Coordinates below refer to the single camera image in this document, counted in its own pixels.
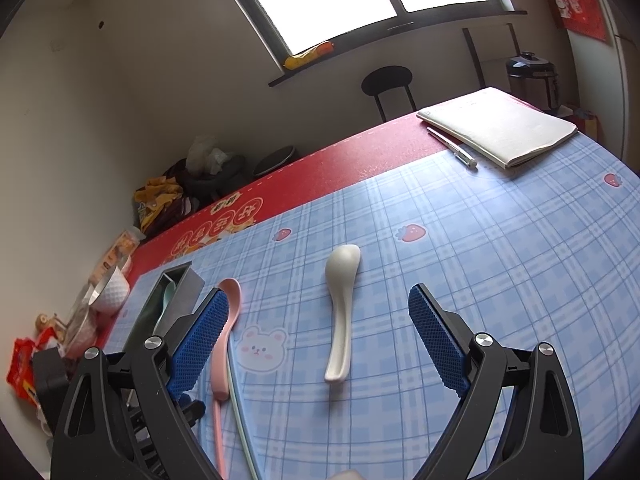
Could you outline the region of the pink plastic spoon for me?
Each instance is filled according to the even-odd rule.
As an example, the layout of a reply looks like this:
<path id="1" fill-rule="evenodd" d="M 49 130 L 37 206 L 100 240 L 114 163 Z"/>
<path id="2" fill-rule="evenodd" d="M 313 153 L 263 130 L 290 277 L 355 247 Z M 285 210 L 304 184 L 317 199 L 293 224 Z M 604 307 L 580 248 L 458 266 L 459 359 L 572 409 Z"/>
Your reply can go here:
<path id="1" fill-rule="evenodd" d="M 229 397 L 228 343 L 233 327 L 240 316 L 242 306 L 242 288 L 235 278 L 225 278 L 218 284 L 218 288 L 228 300 L 228 318 L 214 345 L 210 360 L 210 386 L 214 399 L 224 402 Z"/>

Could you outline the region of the green chopstick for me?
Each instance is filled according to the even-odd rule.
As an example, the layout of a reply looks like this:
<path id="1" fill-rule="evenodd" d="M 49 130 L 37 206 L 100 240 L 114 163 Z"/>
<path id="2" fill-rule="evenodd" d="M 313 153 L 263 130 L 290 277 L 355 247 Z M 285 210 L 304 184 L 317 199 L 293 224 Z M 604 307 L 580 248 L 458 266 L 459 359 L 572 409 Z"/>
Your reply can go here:
<path id="1" fill-rule="evenodd" d="M 234 357 L 232 356 L 231 350 L 228 351 L 228 369 L 232 410 L 236 429 L 238 430 L 239 439 L 247 463 L 247 468 L 250 471 L 250 478 L 253 480 L 262 480 L 262 471 L 260 470 L 257 454 L 254 450 L 250 432 L 248 431 L 246 417 L 243 410 L 243 400 L 240 395 L 238 375 L 236 374 Z"/>

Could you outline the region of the green plastic spoon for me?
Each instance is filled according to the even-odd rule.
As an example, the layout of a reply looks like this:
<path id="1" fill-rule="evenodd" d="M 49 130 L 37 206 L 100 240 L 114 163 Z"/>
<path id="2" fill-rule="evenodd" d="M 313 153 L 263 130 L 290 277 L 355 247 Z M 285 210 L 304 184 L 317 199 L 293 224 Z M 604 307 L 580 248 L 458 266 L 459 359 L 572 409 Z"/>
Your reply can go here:
<path id="1" fill-rule="evenodd" d="M 158 334 L 158 328 L 160 327 L 160 322 L 162 322 L 163 316 L 171 303 L 172 297 L 175 295 L 177 289 L 177 285 L 173 280 L 168 280 L 162 296 L 162 310 L 160 310 L 160 315 L 157 318 L 157 321 L 154 325 L 153 334 Z"/>

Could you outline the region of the white plastic spoon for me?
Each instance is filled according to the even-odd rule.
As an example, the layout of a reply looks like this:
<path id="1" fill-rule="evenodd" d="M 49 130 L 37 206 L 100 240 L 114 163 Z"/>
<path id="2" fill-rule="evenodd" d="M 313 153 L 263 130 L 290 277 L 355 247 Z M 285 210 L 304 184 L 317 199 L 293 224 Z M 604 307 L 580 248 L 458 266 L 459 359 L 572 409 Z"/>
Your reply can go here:
<path id="1" fill-rule="evenodd" d="M 324 380 L 344 382 L 352 362 L 352 300 L 361 250 L 357 245 L 338 246 L 326 262 L 326 284 L 333 308 L 333 335 Z"/>

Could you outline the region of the red snack packet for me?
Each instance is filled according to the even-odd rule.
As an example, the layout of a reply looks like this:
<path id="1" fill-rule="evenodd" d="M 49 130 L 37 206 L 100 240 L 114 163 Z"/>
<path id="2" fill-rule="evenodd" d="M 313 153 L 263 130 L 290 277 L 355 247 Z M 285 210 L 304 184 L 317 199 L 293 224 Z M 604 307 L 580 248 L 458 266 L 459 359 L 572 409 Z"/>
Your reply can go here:
<path id="1" fill-rule="evenodd" d="M 34 370 L 32 369 L 32 356 L 36 350 L 35 341 L 29 338 L 15 339 L 10 368 L 6 374 L 6 382 L 11 386 L 16 396 L 35 408 L 38 406 L 38 400 Z"/>

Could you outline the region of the plastic wrapped bowl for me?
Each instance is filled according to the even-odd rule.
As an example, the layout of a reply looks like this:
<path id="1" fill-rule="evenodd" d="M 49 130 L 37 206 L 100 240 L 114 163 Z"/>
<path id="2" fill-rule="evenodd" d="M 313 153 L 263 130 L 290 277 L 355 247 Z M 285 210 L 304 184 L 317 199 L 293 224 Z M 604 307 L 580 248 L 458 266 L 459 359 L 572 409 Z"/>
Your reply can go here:
<path id="1" fill-rule="evenodd" d="M 98 338 L 96 312 L 89 306 L 79 308 L 67 326 L 63 344 L 66 359 L 79 359 L 84 352 L 93 347 Z"/>

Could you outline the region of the white textured bowl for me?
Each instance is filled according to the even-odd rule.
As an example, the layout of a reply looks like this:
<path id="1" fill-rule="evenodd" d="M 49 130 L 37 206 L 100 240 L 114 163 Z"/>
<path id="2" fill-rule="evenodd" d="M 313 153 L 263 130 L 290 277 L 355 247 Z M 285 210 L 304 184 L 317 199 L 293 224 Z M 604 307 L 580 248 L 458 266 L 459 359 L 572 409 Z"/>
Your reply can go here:
<path id="1" fill-rule="evenodd" d="M 117 313 L 130 294 L 130 285 L 118 266 L 113 266 L 98 281 L 89 300 L 89 307 L 109 316 Z"/>

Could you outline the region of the stainless steel utensil tray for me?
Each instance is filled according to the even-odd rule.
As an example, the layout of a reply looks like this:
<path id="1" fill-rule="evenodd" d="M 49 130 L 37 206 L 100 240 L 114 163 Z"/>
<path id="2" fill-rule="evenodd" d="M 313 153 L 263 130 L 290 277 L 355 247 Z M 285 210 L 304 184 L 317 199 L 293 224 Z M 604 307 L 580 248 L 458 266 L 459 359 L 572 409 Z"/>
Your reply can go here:
<path id="1" fill-rule="evenodd" d="M 154 325 L 160 315 L 160 310 L 162 310 L 163 290 L 168 280 L 173 280 L 177 285 L 177 289 L 163 316 L 162 322 L 160 322 L 158 334 L 153 334 Z M 193 311 L 203 287 L 204 280 L 193 270 L 190 262 L 163 271 L 151 289 L 140 312 L 134 318 L 134 325 L 122 350 L 128 351 L 137 344 L 142 344 L 145 339 L 151 336 L 165 336 L 177 318 Z"/>

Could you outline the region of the tissue box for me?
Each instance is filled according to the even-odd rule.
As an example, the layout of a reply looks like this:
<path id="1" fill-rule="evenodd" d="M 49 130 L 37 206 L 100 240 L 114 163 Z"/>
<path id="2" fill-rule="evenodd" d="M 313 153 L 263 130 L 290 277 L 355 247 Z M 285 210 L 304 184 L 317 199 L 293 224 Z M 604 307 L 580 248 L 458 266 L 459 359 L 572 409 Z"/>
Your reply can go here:
<path id="1" fill-rule="evenodd" d="M 113 266 L 117 266 L 122 272 L 127 274 L 130 268 L 129 258 L 140 246 L 142 240 L 145 240 L 145 235 L 138 228 L 132 226 L 129 229 L 123 230 L 119 236 L 116 237 L 112 246 L 99 258 L 98 263 L 89 276 L 89 283 L 91 285 L 98 284 L 101 278 L 103 278 L 103 275 L 108 270 L 111 270 Z"/>

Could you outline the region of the blue plaid table mat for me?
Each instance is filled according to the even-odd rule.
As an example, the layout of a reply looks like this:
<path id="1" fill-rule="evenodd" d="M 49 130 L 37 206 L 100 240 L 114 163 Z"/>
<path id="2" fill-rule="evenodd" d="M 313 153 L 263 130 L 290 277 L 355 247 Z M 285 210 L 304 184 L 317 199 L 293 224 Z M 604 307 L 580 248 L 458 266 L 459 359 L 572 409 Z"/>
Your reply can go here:
<path id="1" fill-rule="evenodd" d="M 440 152 L 194 252 L 235 278 L 236 391 L 267 479 L 409 479 L 457 406 L 408 312 L 424 284 L 473 332 L 555 348 L 592 474 L 639 407 L 639 179 L 576 134 L 528 164 Z"/>

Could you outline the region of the yellow snack bags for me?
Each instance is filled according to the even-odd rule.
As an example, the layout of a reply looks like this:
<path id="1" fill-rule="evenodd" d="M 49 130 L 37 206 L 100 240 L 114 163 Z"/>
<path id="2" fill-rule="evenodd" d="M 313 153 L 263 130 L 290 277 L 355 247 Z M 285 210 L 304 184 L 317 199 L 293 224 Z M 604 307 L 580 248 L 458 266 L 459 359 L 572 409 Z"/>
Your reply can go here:
<path id="1" fill-rule="evenodd" d="M 152 227 L 160 220 L 160 215 L 182 199 L 182 187 L 176 178 L 156 177 L 145 182 L 134 191 L 132 200 L 136 207 L 139 230 L 144 235 L 151 233 Z"/>

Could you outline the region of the clear plastic bag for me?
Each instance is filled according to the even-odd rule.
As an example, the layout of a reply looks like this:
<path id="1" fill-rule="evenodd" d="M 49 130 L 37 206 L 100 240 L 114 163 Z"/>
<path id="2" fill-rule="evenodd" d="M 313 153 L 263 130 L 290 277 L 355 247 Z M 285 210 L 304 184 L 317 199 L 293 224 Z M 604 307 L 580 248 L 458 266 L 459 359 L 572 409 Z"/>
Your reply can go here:
<path id="1" fill-rule="evenodd" d="M 230 155 L 218 148 L 214 136 L 197 136 L 186 154 L 186 171 L 194 177 L 219 174 Z"/>

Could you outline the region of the black round stool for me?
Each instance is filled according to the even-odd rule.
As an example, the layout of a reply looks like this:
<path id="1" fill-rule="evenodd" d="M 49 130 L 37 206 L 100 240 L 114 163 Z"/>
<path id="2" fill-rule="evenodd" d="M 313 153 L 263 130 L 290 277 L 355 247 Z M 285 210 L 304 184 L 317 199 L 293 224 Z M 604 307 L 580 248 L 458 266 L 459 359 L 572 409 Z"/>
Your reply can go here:
<path id="1" fill-rule="evenodd" d="M 273 171 L 277 171 L 292 164 L 292 162 L 296 162 L 297 159 L 299 159 L 299 154 L 295 146 L 288 145 L 279 148 L 258 162 L 253 170 L 253 178 L 260 179 L 265 177 Z"/>

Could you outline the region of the white pen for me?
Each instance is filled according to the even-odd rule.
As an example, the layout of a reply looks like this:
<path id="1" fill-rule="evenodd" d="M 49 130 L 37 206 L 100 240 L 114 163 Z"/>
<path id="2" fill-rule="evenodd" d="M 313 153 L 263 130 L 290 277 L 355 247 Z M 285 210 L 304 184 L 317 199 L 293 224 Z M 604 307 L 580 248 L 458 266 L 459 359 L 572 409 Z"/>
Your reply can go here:
<path id="1" fill-rule="evenodd" d="M 454 156 L 456 156 L 457 159 L 459 159 L 463 165 L 467 166 L 470 169 L 477 168 L 477 160 L 468 152 L 466 152 L 463 148 L 460 148 L 459 145 L 455 144 L 454 142 L 446 138 L 446 136 L 439 133 L 432 127 L 426 127 L 426 130 L 430 136 L 436 139 L 443 146 L 446 146 L 446 148 L 448 148 L 448 150 L 452 154 L 454 154 Z"/>

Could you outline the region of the white notebook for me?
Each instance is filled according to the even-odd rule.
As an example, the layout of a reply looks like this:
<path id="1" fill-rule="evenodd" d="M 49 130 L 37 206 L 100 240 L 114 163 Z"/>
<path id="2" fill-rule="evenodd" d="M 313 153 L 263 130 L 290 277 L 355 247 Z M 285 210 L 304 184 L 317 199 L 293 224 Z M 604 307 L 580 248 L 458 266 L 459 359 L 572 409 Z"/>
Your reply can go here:
<path id="1" fill-rule="evenodd" d="M 418 117 L 504 169 L 552 150 L 577 132 L 571 122 L 492 87 L 422 108 Z"/>

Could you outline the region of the red tablecloth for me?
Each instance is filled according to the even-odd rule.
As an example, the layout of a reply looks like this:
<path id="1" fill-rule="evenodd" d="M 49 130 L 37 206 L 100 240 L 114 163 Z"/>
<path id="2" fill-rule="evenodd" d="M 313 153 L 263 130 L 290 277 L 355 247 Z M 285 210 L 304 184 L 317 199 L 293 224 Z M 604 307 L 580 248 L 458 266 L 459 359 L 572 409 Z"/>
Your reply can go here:
<path id="1" fill-rule="evenodd" d="M 280 328 L 289 349 L 326 354 L 333 314 L 324 265 L 335 247 L 355 244 L 357 353 L 422 350 L 407 307 L 420 282 L 471 330 L 528 348 L 544 314 L 526 271 L 538 235 L 524 228 L 517 175 L 486 157 L 465 167 L 416 116 L 356 134 L 136 250 L 136 286 L 100 344 L 122 350 L 160 274 L 190 262 L 207 286 L 241 283 L 241 328 Z"/>

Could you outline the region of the black rice cooker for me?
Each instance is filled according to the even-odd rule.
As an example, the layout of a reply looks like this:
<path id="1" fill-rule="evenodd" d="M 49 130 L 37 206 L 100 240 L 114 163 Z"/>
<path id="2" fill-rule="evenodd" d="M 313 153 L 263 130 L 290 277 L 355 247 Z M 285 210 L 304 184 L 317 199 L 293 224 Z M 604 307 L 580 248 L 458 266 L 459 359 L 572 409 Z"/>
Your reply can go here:
<path id="1" fill-rule="evenodd" d="M 558 72 L 555 65 L 533 52 L 524 51 L 506 61 L 511 93 L 545 113 L 560 107 Z"/>

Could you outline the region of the black round chair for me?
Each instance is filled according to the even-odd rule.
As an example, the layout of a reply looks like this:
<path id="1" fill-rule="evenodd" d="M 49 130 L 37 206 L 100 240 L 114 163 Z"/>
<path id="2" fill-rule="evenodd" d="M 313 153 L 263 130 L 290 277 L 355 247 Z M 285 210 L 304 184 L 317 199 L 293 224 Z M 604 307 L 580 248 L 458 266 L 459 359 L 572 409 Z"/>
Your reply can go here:
<path id="1" fill-rule="evenodd" d="M 408 98 L 411 109 L 416 112 L 416 101 L 412 95 L 410 84 L 413 81 L 413 73 L 408 67 L 400 65 L 383 66 L 367 74 L 361 81 L 361 91 L 374 99 L 378 114 L 382 122 L 387 122 L 387 117 L 380 99 L 380 95 L 396 89 L 402 89 Z"/>

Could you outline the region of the yellow toy on windowsill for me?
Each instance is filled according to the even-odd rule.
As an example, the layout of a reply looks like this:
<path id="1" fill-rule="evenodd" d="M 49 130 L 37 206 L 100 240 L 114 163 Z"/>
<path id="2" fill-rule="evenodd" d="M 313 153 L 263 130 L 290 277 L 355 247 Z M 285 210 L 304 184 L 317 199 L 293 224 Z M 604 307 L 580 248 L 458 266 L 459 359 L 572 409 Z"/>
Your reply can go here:
<path id="1" fill-rule="evenodd" d="M 283 67 L 286 70 L 299 70 L 333 51 L 334 43 L 332 41 L 322 41 L 304 52 L 288 56 L 283 63 Z"/>

